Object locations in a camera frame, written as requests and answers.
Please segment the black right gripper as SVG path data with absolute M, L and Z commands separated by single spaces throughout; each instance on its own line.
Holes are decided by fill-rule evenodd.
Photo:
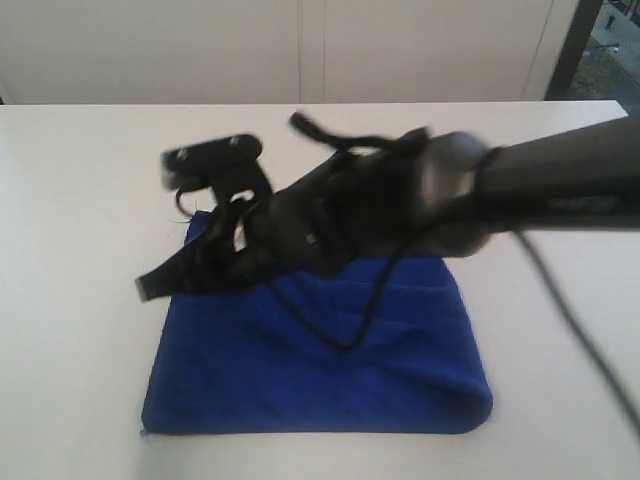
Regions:
M 259 166 L 212 177 L 218 205 L 199 235 L 139 276 L 141 302 L 176 294 L 252 289 L 291 271 L 334 277 L 360 254 L 347 221 L 357 182 L 352 164 L 322 164 L 277 192 Z

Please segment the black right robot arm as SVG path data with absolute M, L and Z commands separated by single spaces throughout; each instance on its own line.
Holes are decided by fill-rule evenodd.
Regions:
M 143 301 L 248 290 L 298 271 L 332 278 L 403 249 L 465 257 L 495 232 L 639 225 L 635 116 L 504 147 L 423 128 L 336 135 L 301 113 L 290 124 L 332 155 L 281 190 L 249 134 L 162 155 L 169 190 L 210 189 L 216 206 L 199 234 L 137 279 Z

